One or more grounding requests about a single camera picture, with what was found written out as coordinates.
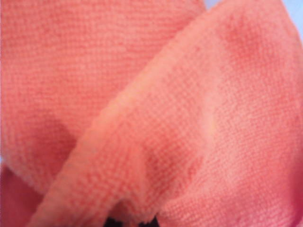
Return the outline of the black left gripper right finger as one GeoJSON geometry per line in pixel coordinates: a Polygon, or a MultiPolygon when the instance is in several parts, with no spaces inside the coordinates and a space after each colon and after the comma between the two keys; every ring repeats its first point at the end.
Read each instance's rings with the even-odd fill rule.
{"type": "Polygon", "coordinates": [[[154,216],[146,217],[142,220],[140,220],[139,227],[159,227],[159,222],[157,219],[157,214],[154,216]]]}

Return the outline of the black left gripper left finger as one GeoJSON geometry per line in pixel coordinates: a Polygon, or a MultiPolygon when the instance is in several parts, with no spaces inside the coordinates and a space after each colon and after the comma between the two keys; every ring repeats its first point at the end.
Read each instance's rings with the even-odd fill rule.
{"type": "Polygon", "coordinates": [[[104,223],[104,227],[128,227],[129,225],[121,220],[113,217],[107,217],[104,223]]]}

